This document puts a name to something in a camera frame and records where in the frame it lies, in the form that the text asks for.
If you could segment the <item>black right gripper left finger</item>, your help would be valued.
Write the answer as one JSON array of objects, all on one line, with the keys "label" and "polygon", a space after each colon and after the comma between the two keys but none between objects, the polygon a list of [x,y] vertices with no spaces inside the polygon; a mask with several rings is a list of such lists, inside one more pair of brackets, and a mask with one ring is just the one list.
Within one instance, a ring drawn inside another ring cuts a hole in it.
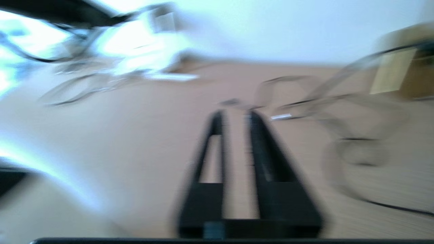
[{"label": "black right gripper left finger", "polygon": [[[219,137],[219,183],[200,182],[206,153],[212,137]],[[197,157],[191,165],[192,172],[188,179],[183,204],[178,216],[178,236],[180,238],[203,238],[206,224],[223,221],[224,187],[227,173],[227,157],[224,132],[224,112],[217,110],[208,120],[202,144],[199,145]]]}]

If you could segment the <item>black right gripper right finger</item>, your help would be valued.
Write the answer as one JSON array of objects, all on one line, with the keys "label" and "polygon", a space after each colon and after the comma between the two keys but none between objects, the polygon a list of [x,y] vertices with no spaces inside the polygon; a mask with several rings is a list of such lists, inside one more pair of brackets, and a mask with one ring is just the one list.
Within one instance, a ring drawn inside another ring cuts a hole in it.
[{"label": "black right gripper right finger", "polygon": [[321,221],[322,216],[287,157],[274,130],[256,111],[249,134],[259,216],[280,221]]}]

